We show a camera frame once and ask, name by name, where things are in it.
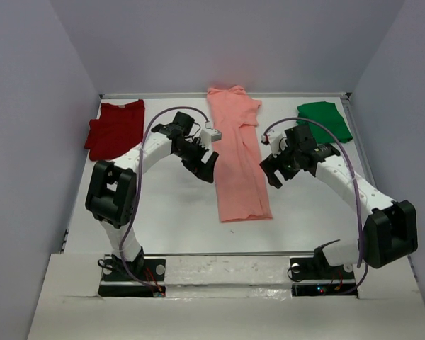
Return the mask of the pink t-shirt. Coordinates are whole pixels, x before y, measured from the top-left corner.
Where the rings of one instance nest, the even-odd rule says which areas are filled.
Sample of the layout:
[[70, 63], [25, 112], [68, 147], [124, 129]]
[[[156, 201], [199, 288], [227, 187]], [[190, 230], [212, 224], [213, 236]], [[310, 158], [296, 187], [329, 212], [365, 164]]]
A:
[[219, 154], [215, 184], [220, 221], [272, 219], [256, 134], [262, 102], [240, 86], [210, 87], [207, 102], [214, 128], [222, 133], [222, 139], [213, 143]]

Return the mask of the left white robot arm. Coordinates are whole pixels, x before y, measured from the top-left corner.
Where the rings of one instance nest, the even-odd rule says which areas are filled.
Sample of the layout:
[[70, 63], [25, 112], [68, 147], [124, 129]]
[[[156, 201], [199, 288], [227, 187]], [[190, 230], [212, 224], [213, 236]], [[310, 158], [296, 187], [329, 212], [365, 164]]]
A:
[[145, 253], [133, 229], [140, 204], [142, 177], [157, 162], [175, 155], [201, 181], [212, 183], [219, 154], [211, 149], [222, 133], [209, 120], [197, 132], [187, 106], [175, 107], [167, 124], [151, 120], [142, 141], [123, 156], [94, 164], [85, 207], [104, 228], [112, 252], [99, 266], [138, 281], [145, 267]]

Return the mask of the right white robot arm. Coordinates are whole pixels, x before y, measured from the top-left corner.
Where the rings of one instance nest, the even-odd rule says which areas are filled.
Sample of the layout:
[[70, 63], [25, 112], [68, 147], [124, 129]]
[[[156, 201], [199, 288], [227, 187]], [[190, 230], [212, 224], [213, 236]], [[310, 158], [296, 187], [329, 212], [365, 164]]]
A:
[[306, 265], [327, 278], [338, 267], [366, 264], [382, 268], [418, 249], [417, 212], [408, 201], [381, 193], [353, 168], [343, 146], [320, 144], [307, 124], [277, 133], [268, 128], [261, 141], [271, 153], [260, 163], [270, 186], [305, 171], [326, 184], [356, 214], [358, 238], [334, 240], [318, 246]]

